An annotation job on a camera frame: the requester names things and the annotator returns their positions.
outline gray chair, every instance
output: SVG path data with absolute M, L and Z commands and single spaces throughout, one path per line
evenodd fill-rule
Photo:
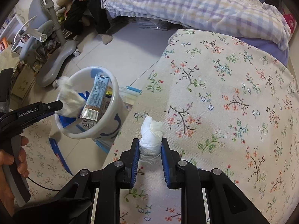
M 45 0 L 45 2 L 46 4 L 44 0 L 32 0 L 28 16 L 28 22 L 31 23 L 18 39 L 16 39 L 18 36 L 17 33 L 14 39 L 15 44 L 12 46 L 12 51 L 15 51 L 22 36 L 25 34 L 31 35 L 20 51 L 20 60 L 24 60 L 32 66 L 37 56 L 44 62 L 44 65 L 36 76 L 36 82 L 41 87 L 46 87 L 56 80 L 60 68 L 68 56 L 72 54 L 78 56 L 80 54 L 77 49 L 77 43 L 74 40 L 65 40 L 55 14 L 53 1 Z M 56 40 L 60 42 L 61 46 L 58 47 L 46 61 L 46 58 L 43 58 L 36 50 L 53 32 L 56 33 Z

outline chair wheel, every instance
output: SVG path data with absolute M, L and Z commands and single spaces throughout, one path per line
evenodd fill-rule
M 57 80 L 55 80 L 55 81 L 52 83 L 52 86 L 53 86 L 53 88 L 55 88 L 55 89 L 58 87 Z
M 78 49 L 75 50 L 75 52 L 73 53 L 74 56 L 79 56 L 80 55 L 80 51 Z

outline black pants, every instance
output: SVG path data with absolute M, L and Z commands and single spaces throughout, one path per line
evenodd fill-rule
M 96 30 L 99 34 L 104 34 L 110 28 L 107 19 L 106 10 L 101 8 L 101 0 L 86 0 L 80 2 L 75 0 L 68 11 L 67 18 L 64 22 L 64 28 L 72 33 L 79 35 L 83 31 L 83 24 L 79 22 L 85 10 L 89 9 L 95 19 Z

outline shelf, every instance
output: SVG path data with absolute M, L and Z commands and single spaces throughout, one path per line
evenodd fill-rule
M 14 15 L 14 17 L 11 19 L 9 24 L 6 26 L 6 28 L 3 30 L 2 34 L 0 35 L 0 41 L 3 39 L 3 37 L 5 37 L 7 41 L 13 43 L 13 39 L 15 38 L 17 32 L 22 26 L 23 23 L 18 17 L 18 15 L 17 14 Z

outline finger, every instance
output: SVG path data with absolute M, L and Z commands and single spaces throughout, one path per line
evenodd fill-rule
M 23 174 L 25 171 L 27 171 L 27 167 L 27 161 L 20 163 L 20 165 L 18 166 L 19 174 Z
M 12 155 L 8 154 L 3 149 L 0 150 L 0 166 L 5 165 L 11 165 L 13 164 L 14 158 Z
M 28 171 L 28 170 L 26 170 L 26 171 L 22 174 L 22 176 L 23 176 L 24 178 L 28 178 L 28 175 L 29 175 L 29 171 Z
M 27 137 L 22 136 L 21 138 L 21 146 L 26 146 L 28 144 L 29 140 Z
M 24 162 L 26 160 L 27 154 L 24 150 L 24 148 L 21 147 L 20 151 L 19 151 L 19 160 L 21 162 Z

